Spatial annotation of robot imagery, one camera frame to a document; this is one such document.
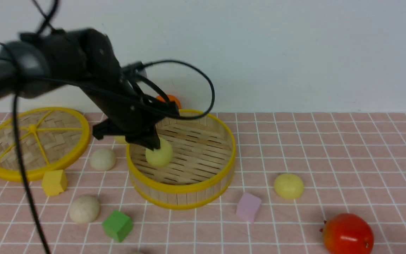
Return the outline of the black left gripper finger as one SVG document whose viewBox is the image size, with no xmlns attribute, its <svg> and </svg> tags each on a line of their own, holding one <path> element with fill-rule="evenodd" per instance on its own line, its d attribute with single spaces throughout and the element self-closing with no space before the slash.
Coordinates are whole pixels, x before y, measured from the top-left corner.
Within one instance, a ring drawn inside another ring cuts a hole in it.
<svg viewBox="0 0 406 254">
<path fill-rule="evenodd" d="M 141 132 L 126 135 L 125 141 L 129 144 L 136 144 L 152 151 L 161 148 L 156 127 L 149 127 Z"/>
<path fill-rule="evenodd" d="M 92 125 L 92 136 L 97 140 L 102 140 L 106 136 L 118 135 L 119 127 L 111 119 L 105 119 L 98 124 Z"/>
</svg>

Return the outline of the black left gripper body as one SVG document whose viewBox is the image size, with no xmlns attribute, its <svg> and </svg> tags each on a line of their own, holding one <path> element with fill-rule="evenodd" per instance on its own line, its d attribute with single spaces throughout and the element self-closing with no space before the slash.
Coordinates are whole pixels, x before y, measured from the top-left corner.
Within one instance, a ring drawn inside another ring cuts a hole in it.
<svg viewBox="0 0 406 254">
<path fill-rule="evenodd" d="M 144 81 L 160 96 L 166 96 L 142 74 L 145 63 L 120 65 L 108 36 L 97 30 L 84 30 L 80 33 L 80 49 L 85 59 L 80 77 L 80 82 L 86 85 L 83 92 L 124 135 L 154 127 L 164 113 L 175 113 L 175 103 L 168 99 L 161 102 L 142 92 L 138 82 Z"/>
</svg>

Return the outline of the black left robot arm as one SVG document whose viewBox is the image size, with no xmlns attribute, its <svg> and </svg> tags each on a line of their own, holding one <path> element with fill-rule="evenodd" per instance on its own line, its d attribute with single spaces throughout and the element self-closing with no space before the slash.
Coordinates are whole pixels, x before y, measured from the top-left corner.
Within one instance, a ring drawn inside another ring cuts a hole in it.
<svg viewBox="0 0 406 254">
<path fill-rule="evenodd" d="M 96 139 L 124 136 L 128 143 L 156 149 L 156 124 L 179 111 L 175 103 L 141 92 L 134 83 L 146 81 L 140 69 L 140 62 L 121 67 L 108 36 L 94 29 L 45 37 L 25 33 L 0 49 L 0 99 L 15 92 L 31 99 L 77 85 L 107 116 L 94 125 Z"/>
</svg>

